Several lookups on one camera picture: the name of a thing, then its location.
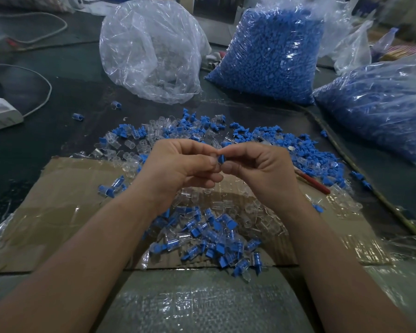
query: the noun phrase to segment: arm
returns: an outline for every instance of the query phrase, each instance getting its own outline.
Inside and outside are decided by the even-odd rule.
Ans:
[[[0,302],[0,332],[88,332],[151,220],[181,187],[222,180],[215,151],[157,142],[131,186]]]
[[[219,150],[222,171],[243,179],[288,229],[327,332],[416,332],[301,193],[286,149],[256,142]]]

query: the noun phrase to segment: white cable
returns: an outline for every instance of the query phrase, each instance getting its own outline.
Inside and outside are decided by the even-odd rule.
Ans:
[[[41,74],[39,74],[38,72],[36,72],[36,71],[34,71],[34,70],[24,68],[23,66],[17,66],[17,65],[11,65],[11,64],[1,64],[1,63],[0,63],[0,66],[13,66],[13,67],[15,67],[15,68],[19,68],[19,69],[23,69],[23,70],[27,70],[27,71],[34,72],[35,74],[38,74],[41,78],[43,78],[43,79],[45,80],[45,82],[46,82],[46,83],[48,83],[48,85],[49,85],[49,92],[48,92],[48,95],[47,95],[47,97],[46,97],[45,101],[44,101],[43,103],[41,103],[39,106],[37,106],[35,109],[33,109],[32,111],[29,111],[28,113],[26,113],[26,114],[23,116],[23,118],[27,117],[27,116],[28,116],[28,115],[30,115],[31,113],[34,113],[34,112],[35,112],[35,111],[37,111],[40,107],[44,106],[44,105],[48,102],[49,98],[51,97],[52,85],[51,85],[51,83],[50,83],[50,82],[49,82],[46,78],[44,78]]]
[[[31,16],[31,15],[39,15],[39,14],[44,14],[44,15],[49,15],[49,16],[53,16],[55,18],[58,18],[60,21],[63,22],[63,27],[61,27],[60,29],[53,31],[52,33],[37,37],[35,39],[32,39],[30,41],[19,41],[15,38],[12,38],[11,36],[8,36],[10,39],[12,39],[13,41],[16,41],[17,43],[20,44],[34,44],[37,43],[38,41],[41,41],[42,39],[57,35],[58,33],[64,31],[67,29],[68,24],[65,22],[65,20],[63,20],[62,18],[60,18],[59,16],[55,16],[54,14],[50,14],[50,13],[43,13],[43,12],[31,12],[31,13],[23,13],[23,14],[0,14],[0,17],[5,17],[5,18],[16,18],[16,17],[25,17],[25,16]]]

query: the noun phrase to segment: bag of blue plastic parts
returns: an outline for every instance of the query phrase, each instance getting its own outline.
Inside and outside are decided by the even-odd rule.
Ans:
[[[416,164],[416,55],[360,67],[313,95],[346,128]]]
[[[324,30],[323,14],[317,13],[312,3],[293,0],[246,10],[227,54],[205,78],[230,89],[311,104]]]

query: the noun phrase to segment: cardboard sheet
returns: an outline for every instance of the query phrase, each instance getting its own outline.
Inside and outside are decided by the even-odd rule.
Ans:
[[[71,238],[89,218],[109,199],[97,194],[97,186],[111,184],[123,174],[112,163],[68,157],[53,158],[42,171],[22,205],[17,208],[9,224],[0,236],[0,272],[28,272],[50,257],[64,242]],[[227,175],[217,184],[211,195],[202,194],[197,203],[208,207],[211,201],[233,200],[241,208],[253,201],[241,191],[241,180]],[[309,185],[300,182],[301,190],[312,197],[325,197]],[[352,214],[338,218],[335,206],[326,199],[321,214],[348,249],[353,250],[364,264],[390,263],[390,258],[362,215]],[[140,268],[140,258],[151,241],[142,241],[135,250],[127,268]],[[263,246],[266,265],[295,265],[296,257],[283,234]],[[205,257],[191,263],[182,263],[178,251],[150,257],[148,268],[183,268],[213,266]]]

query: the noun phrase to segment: forearm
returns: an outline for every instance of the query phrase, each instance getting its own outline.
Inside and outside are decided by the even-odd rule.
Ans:
[[[301,205],[284,223],[326,332],[414,332],[311,205]]]
[[[142,201],[127,190],[95,214],[0,302],[0,332],[88,332],[154,217]]]

